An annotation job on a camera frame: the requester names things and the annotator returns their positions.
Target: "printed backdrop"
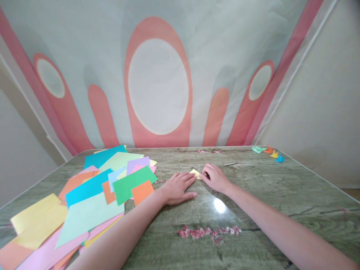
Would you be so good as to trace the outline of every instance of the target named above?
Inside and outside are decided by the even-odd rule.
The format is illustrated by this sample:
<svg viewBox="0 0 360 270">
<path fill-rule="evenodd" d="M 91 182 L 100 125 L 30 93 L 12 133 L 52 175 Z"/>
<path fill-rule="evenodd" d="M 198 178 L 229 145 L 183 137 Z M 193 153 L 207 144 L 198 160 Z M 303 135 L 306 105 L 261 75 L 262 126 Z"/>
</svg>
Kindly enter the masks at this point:
<svg viewBox="0 0 360 270">
<path fill-rule="evenodd" d="M 0 31 L 72 155 L 240 146 L 258 139 L 330 2 L 0 0 Z"/>
</svg>

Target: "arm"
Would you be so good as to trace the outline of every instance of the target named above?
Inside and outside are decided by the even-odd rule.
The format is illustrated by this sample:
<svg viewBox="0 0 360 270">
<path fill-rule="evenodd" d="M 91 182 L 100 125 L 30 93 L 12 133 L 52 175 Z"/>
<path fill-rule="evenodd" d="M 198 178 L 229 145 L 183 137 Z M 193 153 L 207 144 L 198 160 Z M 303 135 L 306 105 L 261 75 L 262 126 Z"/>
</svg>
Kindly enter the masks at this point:
<svg viewBox="0 0 360 270">
<path fill-rule="evenodd" d="M 232 199 L 299 269 L 359 269 L 328 242 L 242 188 L 232 184 L 214 164 L 200 177 L 212 189 Z"/>
<path fill-rule="evenodd" d="M 179 204 L 197 196 L 184 193 L 195 180 L 195 174 L 176 173 L 161 188 L 115 223 L 68 270 L 121 269 L 146 228 L 164 205 Z"/>
</svg>

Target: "glossy table surface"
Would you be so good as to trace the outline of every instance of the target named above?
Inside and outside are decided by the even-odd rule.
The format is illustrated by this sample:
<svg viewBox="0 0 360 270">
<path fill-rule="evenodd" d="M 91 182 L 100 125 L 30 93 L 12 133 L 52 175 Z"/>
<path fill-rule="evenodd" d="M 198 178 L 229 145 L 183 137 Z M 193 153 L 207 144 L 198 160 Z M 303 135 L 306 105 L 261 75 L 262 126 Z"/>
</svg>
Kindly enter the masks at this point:
<svg viewBox="0 0 360 270">
<path fill-rule="evenodd" d="M 77 155 L 0 209 L 0 248 L 16 236 L 9 225 L 10 218 L 51 193 L 58 195 L 68 178 L 83 169 L 85 156 L 93 152 Z M 205 163 L 214 163 L 231 182 L 306 226 L 360 264 L 359 202 L 286 155 L 284 163 L 277 163 L 269 154 L 257 154 L 251 147 L 152 148 L 128 152 L 158 161 L 159 180 L 193 168 L 201 172 Z M 124 269 L 296 269 L 226 196 L 211 190 L 201 180 L 189 191 L 196 191 L 198 196 L 181 205 L 164 207 Z M 133 201 L 128 201 L 126 213 L 133 207 Z M 190 230 L 209 227 L 212 231 L 239 226 L 242 233 L 225 234 L 216 244 L 211 235 L 181 238 L 178 230 L 185 225 Z"/>
</svg>

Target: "white wall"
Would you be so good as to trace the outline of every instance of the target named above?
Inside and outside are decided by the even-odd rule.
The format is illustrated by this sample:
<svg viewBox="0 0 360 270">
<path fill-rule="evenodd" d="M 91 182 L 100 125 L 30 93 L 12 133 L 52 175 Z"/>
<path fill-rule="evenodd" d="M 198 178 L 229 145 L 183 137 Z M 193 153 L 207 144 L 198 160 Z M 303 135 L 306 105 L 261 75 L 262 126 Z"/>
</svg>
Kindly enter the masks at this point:
<svg viewBox="0 0 360 270">
<path fill-rule="evenodd" d="M 58 167 L 5 95 L 15 91 L 19 90 L 9 83 L 1 67 L 0 207 Z"/>
<path fill-rule="evenodd" d="M 339 0 L 260 138 L 360 188 L 360 2 Z"/>
</svg>

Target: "paper pile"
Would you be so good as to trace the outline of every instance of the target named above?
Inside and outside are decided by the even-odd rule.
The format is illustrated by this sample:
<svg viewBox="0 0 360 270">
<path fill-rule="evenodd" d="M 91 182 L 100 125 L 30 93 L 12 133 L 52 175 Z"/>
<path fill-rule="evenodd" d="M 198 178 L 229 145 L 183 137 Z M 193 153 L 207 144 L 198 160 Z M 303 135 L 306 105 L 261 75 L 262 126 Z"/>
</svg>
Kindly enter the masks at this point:
<svg viewBox="0 0 360 270">
<path fill-rule="evenodd" d="M 154 189 L 156 161 L 120 145 L 85 158 L 58 196 L 46 198 L 11 218 L 17 236 L 0 249 L 2 270 L 60 270 L 81 254 Z"/>
</svg>

